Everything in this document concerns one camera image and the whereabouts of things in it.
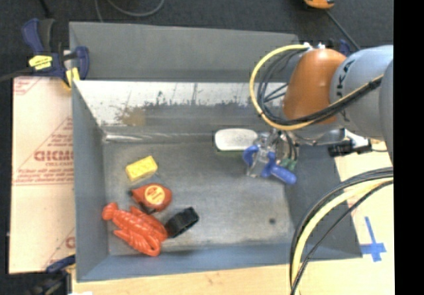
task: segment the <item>white object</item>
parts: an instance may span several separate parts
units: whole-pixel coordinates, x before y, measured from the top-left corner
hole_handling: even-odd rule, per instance
[[[248,148],[258,138],[250,129],[222,129],[215,133],[215,145],[221,151],[236,151]]]

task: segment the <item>yellow cable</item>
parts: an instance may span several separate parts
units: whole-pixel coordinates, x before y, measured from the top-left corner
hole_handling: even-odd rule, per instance
[[[263,67],[263,65],[265,64],[265,62],[269,59],[271,59],[272,57],[274,57],[277,54],[281,54],[285,51],[288,50],[305,50],[307,48],[310,48],[310,46],[307,45],[287,45],[287,46],[283,46],[281,48],[277,48],[273,51],[271,51],[270,53],[268,53],[267,55],[265,55],[265,57],[263,57],[258,63],[257,65],[254,67],[253,71],[252,71],[252,75],[250,76],[250,81],[249,81],[249,91],[250,91],[250,98],[252,100],[253,106],[256,109],[256,111],[259,113],[259,115],[261,116],[261,118],[271,127],[274,127],[276,129],[279,130],[285,130],[285,131],[292,131],[292,130],[298,130],[301,128],[306,127],[307,125],[311,124],[312,122],[314,122],[315,120],[311,120],[311,121],[306,121],[303,123],[298,123],[298,124],[294,124],[294,125],[282,125],[282,124],[278,124],[275,123],[273,121],[271,121],[263,112],[263,110],[260,108],[258,101],[256,100],[256,96],[255,96],[255,92],[254,92],[254,81],[255,81],[255,77],[257,75],[257,73],[259,72],[259,70],[261,69],[261,67]],[[381,79],[383,77],[383,74],[375,77],[373,80],[371,80],[371,82],[376,82],[377,80]],[[340,98],[337,103],[339,103],[340,101],[344,101],[346,99],[348,99],[351,95],[353,95],[354,93],[356,93],[358,90],[362,89],[364,86],[366,86],[367,84],[364,84],[363,86],[360,86],[358,89],[353,90],[352,92],[348,93],[347,95],[345,95],[343,98]]]
[[[301,255],[303,252],[303,249],[305,247],[306,241],[309,238],[311,232],[314,230],[316,225],[326,216],[334,207],[337,207],[338,205],[342,204],[343,202],[347,201],[349,198],[357,196],[359,194],[364,194],[366,192],[369,192],[379,186],[380,184],[386,182],[385,180],[372,180],[372,181],[365,181],[358,186],[354,187],[352,190],[348,190],[344,192],[343,194],[335,197],[332,199],[329,203],[325,204],[307,223],[304,230],[302,231],[302,234],[299,237],[299,240],[297,241],[297,245],[295,248],[295,252],[293,255],[293,262],[291,265],[291,275],[290,275],[290,282],[291,284],[294,283],[294,280],[296,279],[297,273],[300,269],[300,263],[301,263]]]

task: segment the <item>dark carpet floor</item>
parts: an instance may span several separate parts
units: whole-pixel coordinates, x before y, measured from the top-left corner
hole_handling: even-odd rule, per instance
[[[114,0],[124,9],[149,10],[159,0]],[[70,21],[96,21],[94,0],[45,0],[56,19],[52,43],[68,42]],[[322,11],[305,9],[301,0],[165,0],[155,15],[126,17],[100,0],[105,21],[149,25],[290,32],[311,44],[346,40]],[[28,48],[20,27],[44,18],[39,0],[0,0],[0,75],[26,66]],[[331,13],[362,48],[394,43],[394,0],[337,0]],[[7,275],[7,232],[11,179],[11,84],[0,83],[0,295],[22,294],[45,276]]]

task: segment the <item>cardboard sheet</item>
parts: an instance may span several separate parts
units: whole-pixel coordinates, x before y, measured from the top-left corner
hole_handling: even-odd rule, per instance
[[[15,79],[11,274],[42,271],[75,251],[71,112],[61,80]]]

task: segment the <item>red plastic lobster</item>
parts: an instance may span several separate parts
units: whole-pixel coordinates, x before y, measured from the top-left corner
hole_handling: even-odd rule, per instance
[[[165,227],[153,216],[131,206],[130,212],[120,210],[115,202],[103,208],[105,221],[110,219],[120,230],[114,234],[126,241],[132,248],[149,256],[160,254],[161,242],[168,237]]]

